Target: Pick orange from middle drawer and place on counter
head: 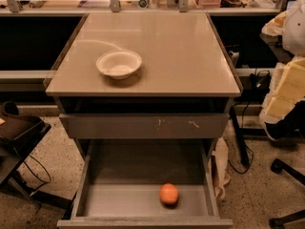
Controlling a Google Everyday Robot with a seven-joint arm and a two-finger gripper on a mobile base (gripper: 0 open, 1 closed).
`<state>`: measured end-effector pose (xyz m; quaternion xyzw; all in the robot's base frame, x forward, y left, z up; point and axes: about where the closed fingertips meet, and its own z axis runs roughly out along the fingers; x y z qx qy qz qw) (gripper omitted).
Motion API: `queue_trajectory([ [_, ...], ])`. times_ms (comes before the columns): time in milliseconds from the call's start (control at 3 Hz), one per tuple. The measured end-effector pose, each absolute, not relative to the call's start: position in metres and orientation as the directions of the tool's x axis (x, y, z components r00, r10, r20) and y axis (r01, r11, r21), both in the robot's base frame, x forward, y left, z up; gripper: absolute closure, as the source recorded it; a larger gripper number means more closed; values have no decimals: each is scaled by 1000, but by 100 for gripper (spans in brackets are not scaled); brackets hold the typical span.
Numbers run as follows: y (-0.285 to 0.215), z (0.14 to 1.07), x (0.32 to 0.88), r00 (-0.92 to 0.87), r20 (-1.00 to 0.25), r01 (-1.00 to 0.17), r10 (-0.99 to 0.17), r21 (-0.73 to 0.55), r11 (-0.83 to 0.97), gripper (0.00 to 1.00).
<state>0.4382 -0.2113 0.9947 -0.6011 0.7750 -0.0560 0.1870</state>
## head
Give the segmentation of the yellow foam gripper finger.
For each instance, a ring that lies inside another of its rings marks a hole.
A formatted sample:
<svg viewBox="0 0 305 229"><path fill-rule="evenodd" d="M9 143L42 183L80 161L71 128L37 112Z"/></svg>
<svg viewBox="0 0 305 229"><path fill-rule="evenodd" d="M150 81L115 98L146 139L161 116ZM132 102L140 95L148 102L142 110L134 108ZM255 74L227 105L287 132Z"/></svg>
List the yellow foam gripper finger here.
<svg viewBox="0 0 305 229"><path fill-rule="evenodd" d="M295 56L287 64L276 64L269 92L262 104L262 114L270 118L284 118L304 98L305 58Z"/></svg>

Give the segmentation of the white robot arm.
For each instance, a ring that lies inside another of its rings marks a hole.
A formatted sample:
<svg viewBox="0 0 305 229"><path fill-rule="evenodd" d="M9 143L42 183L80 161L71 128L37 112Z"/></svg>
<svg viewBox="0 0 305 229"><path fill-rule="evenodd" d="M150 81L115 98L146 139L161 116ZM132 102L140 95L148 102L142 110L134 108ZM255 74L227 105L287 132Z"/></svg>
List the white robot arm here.
<svg viewBox="0 0 305 229"><path fill-rule="evenodd" d="M268 115L272 123L283 119L305 96L305 0L296 0L267 23L262 32L267 35L282 35L282 46L294 58L275 67L269 86L270 91L263 101L260 116Z"/></svg>

